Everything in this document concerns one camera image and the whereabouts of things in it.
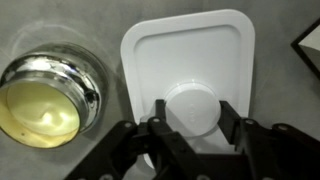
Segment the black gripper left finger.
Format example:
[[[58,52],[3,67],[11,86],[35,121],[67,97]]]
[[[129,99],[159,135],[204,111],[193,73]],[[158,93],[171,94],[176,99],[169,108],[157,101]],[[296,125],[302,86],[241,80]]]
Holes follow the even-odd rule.
[[[114,125],[64,180],[122,180],[144,154],[155,170],[152,180],[213,180],[199,155],[167,124],[162,100],[147,121]]]

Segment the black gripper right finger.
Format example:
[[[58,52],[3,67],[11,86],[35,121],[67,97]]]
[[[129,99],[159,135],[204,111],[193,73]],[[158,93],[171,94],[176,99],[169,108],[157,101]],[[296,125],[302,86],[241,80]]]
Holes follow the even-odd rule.
[[[220,101],[218,126],[235,151],[247,157],[254,180],[320,180],[320,141],[298,128],[275,123],[265,128]]]

